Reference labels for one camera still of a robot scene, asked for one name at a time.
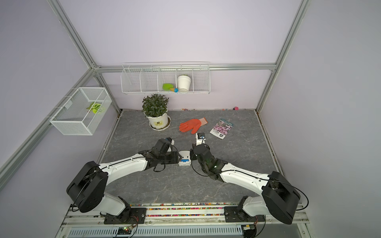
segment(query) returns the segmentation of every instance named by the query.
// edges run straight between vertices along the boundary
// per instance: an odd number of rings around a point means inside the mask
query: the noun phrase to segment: white small device
[[[190,166],[192,161],[191,161],[191,155],[190,155],[189,150],[182,150],[179,151],[179,155],[181,156],[180,161],[179,161],[179,166]]]
[[[196,133],[196,146],[205,144],[205,133]]]

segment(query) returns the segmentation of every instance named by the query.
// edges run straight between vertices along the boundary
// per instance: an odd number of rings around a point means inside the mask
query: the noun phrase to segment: small white pot
[[[150,126],[150,127],[154,131],[164,131],[165,129],[167,129],[171,125],[171,117],[170,116],[168,116],[168,121],[169,121],[169,125],[167,127],[162,128],[162,129],[155,129],[155,128],[152,128],[152,126]]]
[[[168,115],[164,113],[160,117],[147,117],[149,124],[155,129],[162,129],[168,124]]]
[[[179,89],[179,92],[188,92],[191,82],[192,80],[186,75],[177,77],[177,88]]]

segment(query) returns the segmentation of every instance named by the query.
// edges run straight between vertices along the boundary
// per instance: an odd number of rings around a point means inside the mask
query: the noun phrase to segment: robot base
[[[264,222],[264,215],[257,215],[256,217],[250,217],[248,215],[242,216],[237,207],[224,207],[225,222]]]
[[[135,224],[136,220],[132,216],[137,216],[139,218],[138,224],[143,224],[146,218],[146,208],[131,208],[130,217],[126,222],[113,215],[107,215],[104,219],[104,224]]]

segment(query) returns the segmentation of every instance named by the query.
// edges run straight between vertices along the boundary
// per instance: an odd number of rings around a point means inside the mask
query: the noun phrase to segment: white wire basket
[[[120,76],[122,92],[125,94],[173,94],[164,91],[163,84],[170,83],[177,88],[177,77],[187,75],[191,79],[189,91],[177,92],[210,93],[209,64],[199,65],[122,65],[123,72]]]
[[[78,88],[50,123],[63,135],[91,136],[110,104],[105,88]]]

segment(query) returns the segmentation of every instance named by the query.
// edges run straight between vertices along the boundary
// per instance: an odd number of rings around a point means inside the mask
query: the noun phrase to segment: black cable
[[[161,172],[161,171],[163,171],[163,170],[165,170],[165,164],[164,164],[164,168],[162,169],[162,170],[159,170],[159,171],[157,171],[157,170],[155,170],[155,168],[154,168],[154,172]]]
[[[265,225],[266,225],[266,215],[264,215],[264,225],[262,227],[262,230],[258,233],[258,235],[255,235],[255,237],[257,237],[257,236],[259,236],[259,234],[261,234],[261,232],[263,231]]]
[[[198,175],[200,175],[200,176],[202,176],[202,177],[209,177],[209,175],[202,175],[202,174],[199,174],[199,173],[194,169],[194,167],[193,167],[193,160],[190,161],[190,164],[191,164],[191,166],[192,166],[192,169],[193,169]]]
[[[141,156],[141,157],[131,158],[131,159],[128,159],[128,160],[133,160],[133,159],[137,159],[137,158],[146,158],[146,157]],[[110,166],[112,166],[112,165],[117,165],[117,164],[119,164],[119,163],[126,162],[126,161],[128,161],[128,160],[123,160],[123,161],[119,161],[119,162],[114,163],[114,164],[107,165],[106,167],[101,168],[101,170],[102,170],[102,169],[105,169],[105,168],[107,168],[107,167],[110,167]]]
[[[281,184],[287,184],[287,183],[280,182],[280,181],[273,181],[273,182],[278,182],[278,183],[281,183]],[[295,188],[296,190],[298,190],[299,192],[303,193],[302,190],[298,189],[297,187],[294,187],[294,186],[292,186],[292,185],[290,185],[290,184],[287,184],[287,185],[288,185],[288,186],[291,186],[291,187]],[[306,199],[307,199],[307,205],[306,205],[305,207],[301,208],[301,209],[297,209],[296,211],[304,210],[304,209],[306,209],[306,208],[308,207],[308,205],[309,205],[309,199],[308,199],[307,195],[306,195],[305,193],[303,193],[303,195],[304,195],[304,196],[306,197]]]
[[[174,145],[172,145],[172,144],[171,144],[171,146],[173,146],[173,147],[176,149],[176,151],[179,152],[179,150],[176,148],[176,146],[174,146]]]
[[[209,177],[209,175],[208,175],[208,176],[205,176],[205,175],[199,174],[199,173],[194,169],[192,162],[191,162],[191,165],[192,165],[192,169],[193,169],[198,175],[201,175],[201,176],[203,176],[203,177]],[[229,169],[229,170],[221,171],[221,172],[216,173],[216,174],[211,174],[210,176],[217,175],[217,174],[220,174],[220,173],[223,173],[223,172],[227,172],[227,171],[238,171],[238,172],[240,172],[240,173],[243,173],[243,174],[245,174],[245,175],[249,175],[249,176],[254,177],[254,178],[256,178],[256,179],[259,179],[259,180],[270,181],[270,182],[278,182],[278,183],[281,183],[281,184],[286,184],[286,185],[288,185],[288,186],[291,186],[291,187],[295,188],[296,190],[298,190],[299,192],[301,192],[301,193],[306,197],[306,199],[307,199],[307,205],[306,205],[305,207],[301,208],[301,209],[297,209],[296,211],[304,210],[304,209],[306,209],[306,208],[308,207],[308,205],[309,205],[309,199],[308,199],[307,195],[306,195],[303,191],[301,191],[301,190],[298,189],[297,187],[292,186],[291,184],[287,184],[287,183],[285,183],[285,182],[275,181],[275,180],[269,180],[269,179],[262,179],[262,178],[259,178],[259,177],[254,176],[254,175],[251,175],[251,174],[248,174],[248,173],[239,171],[239,170],[234,170],[234,169]]]
[[[75,198],[74,202],[73,202],[73,206],[72,206],[72,212],[76,212],[76,211],[79,211],[79,208],[77,210],[74,211],[74,206],[75,206],[75,202],[77,201],[79,195],[81,194],[81,192],[84,190],[84,188],[86,187],[86,185],[88,185],[90,183],[91,179],[89,179],[89,181],[87,181],[87,183],[85,183],[85,185],[82,187],[81,191],[78,193],[77,197]]]

